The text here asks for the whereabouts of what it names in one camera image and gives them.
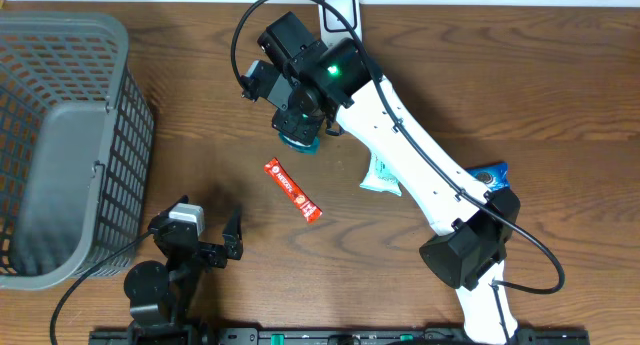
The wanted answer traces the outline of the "teal mouthwash bottle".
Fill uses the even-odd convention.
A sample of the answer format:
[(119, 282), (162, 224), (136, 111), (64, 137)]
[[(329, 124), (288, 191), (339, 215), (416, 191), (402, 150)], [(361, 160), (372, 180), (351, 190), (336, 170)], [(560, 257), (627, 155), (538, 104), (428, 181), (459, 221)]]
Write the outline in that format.
[(304, 145), (300, 142), (292, 140), (286, 137), (285, 135), (283, 135), (282, 133), (279, 133), (278, 137), (289, 148), (302, 154), (310, 154), (310, 155), (316, 154), (320, 144), (318, 137), (315, 137), (310, 145)]

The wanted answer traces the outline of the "red Nescafe stick sachet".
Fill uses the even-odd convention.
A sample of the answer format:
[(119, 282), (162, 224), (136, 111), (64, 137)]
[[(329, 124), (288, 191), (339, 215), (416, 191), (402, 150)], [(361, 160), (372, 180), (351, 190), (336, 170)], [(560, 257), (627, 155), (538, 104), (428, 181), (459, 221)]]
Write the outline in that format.
[(283, 190), (289, 200), (300, 211), (306, 222), (311, 224), (321, 217), (322, 210), (302, 191), (288, 175), (277, 158), (264, 165), (264, 171)]

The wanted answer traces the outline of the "mint green wipes pack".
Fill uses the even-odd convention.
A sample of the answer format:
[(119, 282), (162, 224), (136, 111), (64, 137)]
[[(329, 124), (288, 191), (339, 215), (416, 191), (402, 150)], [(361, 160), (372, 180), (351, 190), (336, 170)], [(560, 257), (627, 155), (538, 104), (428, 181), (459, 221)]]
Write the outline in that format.
[(369, 167), (360, 187), (374, 192), (387, 192), (401, 196), (399, 182), (389, 168), (372, 152)]

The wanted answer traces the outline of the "blue Oreo cookie pack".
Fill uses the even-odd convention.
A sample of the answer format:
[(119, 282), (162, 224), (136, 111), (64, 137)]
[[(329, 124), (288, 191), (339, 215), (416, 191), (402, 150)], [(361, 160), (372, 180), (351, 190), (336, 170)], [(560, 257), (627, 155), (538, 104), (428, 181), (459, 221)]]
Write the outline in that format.
[(491, 191), (498, 191), (510, 187), (510, 182), (507, 178), (508, 164), (506, 162), (469, 168), (467, 172), (475, 179), (484, 183)]

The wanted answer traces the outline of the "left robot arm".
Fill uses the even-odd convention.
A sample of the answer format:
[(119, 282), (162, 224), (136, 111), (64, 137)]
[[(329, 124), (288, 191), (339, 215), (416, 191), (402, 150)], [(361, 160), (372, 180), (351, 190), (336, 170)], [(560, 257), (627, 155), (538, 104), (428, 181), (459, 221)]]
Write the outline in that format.
[(133, 318), (127, 330), (130, 344), (215, 344), (215, 335), (203, 320), (188, 317), (201, 276), (224, 269), (243, 255), (242, 209), (234, 209), (221, 244), (199, 239), (205, 228), (204, 210), (184, 195), (156, 215), (148, 230), (166, 257), (164, 263), (145, 261), (124, 280)]

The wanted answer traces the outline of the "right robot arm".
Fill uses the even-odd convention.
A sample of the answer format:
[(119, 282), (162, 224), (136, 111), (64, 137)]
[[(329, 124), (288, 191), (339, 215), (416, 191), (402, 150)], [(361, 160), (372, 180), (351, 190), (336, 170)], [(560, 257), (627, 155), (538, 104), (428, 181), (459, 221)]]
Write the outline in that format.
[(506, 243), (520, 210), (509, 188), (491, 189), (458, 165), (413, 118), (356, 37), (326, 45), (288, 12), (257, 40), (266, 54), (240, 77), (244, 97), (275, 106), (282, 140), (311, 151), (322, 125), (337, 124), (390, 170), (423, 212), (434, 235), (419, 249), (453, 288), (464, 333), (506, 344), (518, 323), (503, 286)]

